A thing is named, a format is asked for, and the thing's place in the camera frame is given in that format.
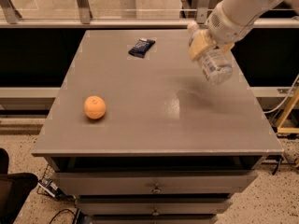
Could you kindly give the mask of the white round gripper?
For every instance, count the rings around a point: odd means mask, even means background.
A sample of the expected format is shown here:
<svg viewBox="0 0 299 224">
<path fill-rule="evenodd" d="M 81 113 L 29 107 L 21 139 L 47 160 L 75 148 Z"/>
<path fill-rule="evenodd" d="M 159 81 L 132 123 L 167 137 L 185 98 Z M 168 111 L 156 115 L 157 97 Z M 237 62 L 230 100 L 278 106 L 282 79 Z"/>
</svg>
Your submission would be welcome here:
<svg viewBox="0 0 299 224">
<path fill-rule="evenodd" d="M 219 2 L 207 21 L 208 30 L 197 29 L 191 36 L 192 42 L 189 48 L 189 56 L 194 62 L 202 53 L 221 44 L 221 51 L 226 53 L 234 47 L 234 43 L 242 40 L 252 29 L 252 24 L 244 26 L 233 22 L 224 12 L 222 2 Z"/>
</svg>

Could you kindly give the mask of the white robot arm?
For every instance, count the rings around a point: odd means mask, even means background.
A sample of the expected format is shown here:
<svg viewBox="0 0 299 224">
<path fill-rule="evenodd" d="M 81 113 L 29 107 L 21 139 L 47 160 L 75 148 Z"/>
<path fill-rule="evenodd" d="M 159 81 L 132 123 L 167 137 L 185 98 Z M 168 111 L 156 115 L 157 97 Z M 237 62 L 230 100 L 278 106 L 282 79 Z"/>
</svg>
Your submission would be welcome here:
<svg viewBox="0 0 299 224">
<path fill-rule="evenodd" d="M 298 11 L 299 0 L 222 0 L 206 21 L 206 29 L 200 29 L 195 22 L 188 24 L 191 34 L 189 56 L 198 60 L 204 52 L 218 47 L 222 53 L 229 51 L 237 41 L 243 39 L 266 11 L 282 1 Z"/>
</svg>

